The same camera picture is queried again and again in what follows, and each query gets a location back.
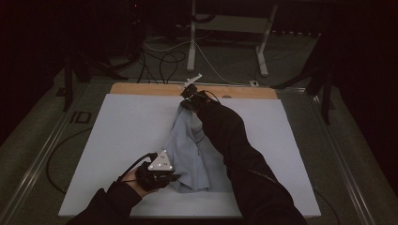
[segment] crumpled cloth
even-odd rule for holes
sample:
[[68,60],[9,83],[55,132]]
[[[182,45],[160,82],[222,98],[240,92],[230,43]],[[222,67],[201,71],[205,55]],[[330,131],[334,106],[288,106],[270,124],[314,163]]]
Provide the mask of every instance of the crumpled cloth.
[[173,128],[162,148],[167,150],[175,174],[181,175],[170,183],[178,192],[232,190],[222,155],[205,135],[196,114],[179,106]]

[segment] black glove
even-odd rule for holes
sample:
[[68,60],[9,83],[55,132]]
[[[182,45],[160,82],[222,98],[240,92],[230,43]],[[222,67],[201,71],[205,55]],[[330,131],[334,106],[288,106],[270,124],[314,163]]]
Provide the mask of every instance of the black glove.
[[193,84],[188,85],[181,93],[181,96],[185,99],[181,101],[180,105],[190,111],[198,111],[209,100],[213,100],[206,95],[205,91],[198,92]]
[[170,182],[176,181],[181,175],[174,171],[150,171],[149,162],[143,162],[135,173],[138,184],[146,191],[165,188]]

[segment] cable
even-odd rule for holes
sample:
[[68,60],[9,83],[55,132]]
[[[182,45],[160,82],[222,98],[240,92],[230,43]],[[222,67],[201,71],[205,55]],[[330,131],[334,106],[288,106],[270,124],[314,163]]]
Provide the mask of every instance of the cable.
[[80,132],[77,132],[77,133],[73,134],[72,136],[69,136],[68,138],[66,138],[64,141],[62,141],[62,142],[60,142],[59,144],[57,144],[57,145],[55,146],[55,148],[53,149],[52,153],[49,155],[49,158],[47,159],[47,163],[46,163],[46,176],[47,176],[47,179],[49,180],[50,184],[51,184],[55,189],[59,190],[60,192],[62,192],[62,193],[64,193],[64,194],[67,193],[66,190],[65,190],[64,188],[59,187],[59,186],[53,181],[53,179],[52,179],[51,176],[50,176],[50,162],[51,162],[51,159],[53,158],[53,155],[54,155],[54,153],[56,152],[56,150],[57,150],[62,144],[64,144],[64,143],[67,142],[68,140],[70,140],[70,139],[72,139],[72,138],[74,138],[74,137],[76,137],[76,136],[78,136],[78,135],[80,135],[80,134],[82,134],[82,133],[85,133],[85,132],[87,132],[88,130],[91,130],[91,129],[92,129],[92,127],[87,128],[87,129],[84,129],[84,130],[82,130],[82,131],[80,131]]
[[205,90],[205,92],[209,92],[214,98],[216,98],[217,99],[217,101],[220,103],[220,101],[219,101],[219,99],[216,97],[216,95],[214,95],[212,92],[210,92],[210,91],[206,91]]
[[283,56],[283,57],[280,57],[280,58],[270,58],[270,59],[266,60],[265,63],[269,63],[269,62],[272,62],[272,61],[283,60],[283,59],[285,59],[285,58],[287,58],[287,57],[290,57],[290,56],[292,56],[292,55],[295,55],[295,54],[299,53],[304,47],[306,47],[307,45],[309,45],[310,42],[311,42],[311,41],[309,40],[306,44],[301,45],[301,46],[300,46],[299,48],[297,48],[294,52],[292,52],[292,53],[290,53],[290,54],[287,54],[287,55],[285,55],[285,56]]
[[[186,54],[183,53],[183,52],[181,52],[181,51],[166,52],[166,53],[164,54],[164,56],[162,56],[161,58],[159,58],[158,56],[153,55],[153,54],[151,54],[151,53],[149,53],[149,52],[146,52],[146,51],[144,51],[144,53],[146,53],[146,54],[148,54],[148,55],[150,55],[150,56],[152,56],[152,57],[154,57],[154,58],[160,60],[160,63],[159,63],[159,73],[160,73],[160,75],[161,75],[161,78],[162,78],[164,84],[167,84],[167,83],[170,81],[170,79],[172,78],[172,76],[176,73],[176,70],[178,69],[178,63],[184,61],[185,58],[186,58]],[[177,58],[174,56],[174,53],[180,53],[180,54],[182,54],[182,58],[177,59]],[[167,57],[167,56],[173,57],[173,58],[174,58],[174,61],[165,60],[164,58]],[[171,74],[167,77],[167,79],[164,79],[165,76],[163,75],[163,72],[162,72],[162,69],[161,69],[161,66],[162,66],[163,63],[175,63],[175,64],[176,64],[174,70],[173,70],[173,71],[171,72]]]
[[[208,31],[208,33],[205,34],[203,37],[196,37],[195,40],[201,40],[201,39],[207,38],[207,37],[211,36],[213,33],[214,33],[214,31],[210,30],[210,31]],[[146,40],[144,40],[144,43],[150,42],[150,41],[152,41],[152,40],[163,39],[163,38],[169,38],[169,37],[166,37],[166,36],[153,37],[153,38],[151,38],[151,39],[146,39]],[[190,36],[187,36],[187,37],[176,37],[176,38],[177,38],[177,39],[191,39]]]
[[223,80],[223,81],[226,82],[226,83],[230,83],[230,84],[249,86],[248,84],[245,84],[245,83],[229,82],[229,81],[227,81],[226,79],[224,79],[224,78],[217,72],[217,70],[210,64],[210,62],[207,60],[205,54],[202,52],[202,49],[199,47],[199,45],[196,44],[196,43],[195,43],[195,45],[196,45],[196,47],[199,49],[199,52],[200,52],[200,53],[203,55],[203,57],[205,58],[205,60],[206,60],[206,62],[208,63],[208,65],[213,69],[214,73],[215,73],[221,80]]
[[128,173],[130,172],[140,161],[144,160],[144,158],[155,158],[158,154],[157,153],[148,153],[140,158],[138,158],[134,163],[132,163],[132,165],[125,170],[125,172],[123,172],[123,174],[121,176],[119,176],[119,178],[117,178],[116,182],[120,182],[122,180],[122,178]]
[[216,41],[207,39],[211,35],[207,36],[207,38],[203,38],[202,41],[204,41],[204,42],[206,42],[208,44],[213,44],[213,45],[214,44],[216,44],[216,45],[220,45],[221,44],[221,45],[228,46],[228,45],[234,45],[234,44],[237,44],[239,42],[242,42],[245,39],[248,39],[252,35],[252,34],[246,33],[246,32],[242,33],[242,34],[243,34],[243,36],[241,38],[234,39],[234,38],[231,38],[231,37],[229,38],[229,37],[225,36],[221,32],[214,31],[211,35],[214,35],[214,37],[217,39]]
[[334,216],[336,217],[337,220],[337,225],[340,225],[340,219],[339,216],[337,215],[336,210],[333,208],[333,206],[331,206],[330,202],[323,196],[321,195],[321,193],[319,193],[315,188],[313,188],[314,192],[319,195],[319,197],[321,197],[325,203],[330,207],[331,211],[333,212]]
[[270,57],[269,57],[268,59],[266,59],[265,61],[267,62],[268,60],[274,59],[274,57],[275,57],[276,55],[278,55],[279,53],[281,53],[282,51],[284,51],[284,50],[287,48],[287,46],[289,46],[292,42],[293,42],[293,36],[289,39],[289,41],[287,41],[286,44],[284,44],[284,46],[283,46],[279,51],[277,51],[276,53],[274,53],[272,56],[270,56]]
[[151,48],[149,45],[147,45],[146,43],[144,43],[144,45],[145,45],[149,50],[152,50],[152,51],[155,51],[155,52],[160,52],[160,53],[162,53],[162,52],[168,52],[168,51],[170,51],[170,50],[172,50],[172,49],[175,49],[176,47],[181,46],[181,45],[184,45],[184,44],[191,44],[191,42],[190,42],[190,41],[185,41],[185,42],[182,42],[182,43],[179,43],[179,44],[175,45],[174,47],[171,47],[171,48],[168,48],[168,49],[165,49],[165,50],[157,50],[157,49]]
[[155,81],[155,83],[158,83],[156,81],[156,79],[153,77],[152,73],[149,71],[149,67],[146,65],[146,58],[145,58],[143,51],[141,51],[141,57],[143,59],[143,62],[142,62],[143,68],[141,69],[141,73],[140,73],[140,76],[138,77],[137,83],[139,83],[141,81],[145,69],[146,69],[146,77],[148,79],[148,83],[150,83],[150,78],[148,77],[148,74],[152,77],[152,79]]

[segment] black sleeve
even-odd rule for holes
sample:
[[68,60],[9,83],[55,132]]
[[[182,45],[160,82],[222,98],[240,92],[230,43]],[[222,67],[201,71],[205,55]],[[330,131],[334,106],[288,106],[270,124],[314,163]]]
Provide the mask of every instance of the black sleeve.
[[107,192],[99,189],[85,210],[67,224],[128,224],[131,208],[141,200],[128,184],[113,182]]
[[237,206],[248,224],[307,224],[263,155],[250,145],[237,113],[210,101],[197,115],[205,134],[223,155]]

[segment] wooden edge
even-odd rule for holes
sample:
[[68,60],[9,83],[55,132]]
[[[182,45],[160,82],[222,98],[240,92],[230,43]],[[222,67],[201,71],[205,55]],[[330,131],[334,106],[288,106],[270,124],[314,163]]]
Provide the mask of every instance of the wooden edge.
[[[217,98],[262,98],[278,99],[275,90],[266,87],[240,87],[219,85],[196,85],[198,90],[206,90]],[[147,96],[179,96],[183,89],[180,84],[154,84],[116,82],[110,94],[147,95]]]

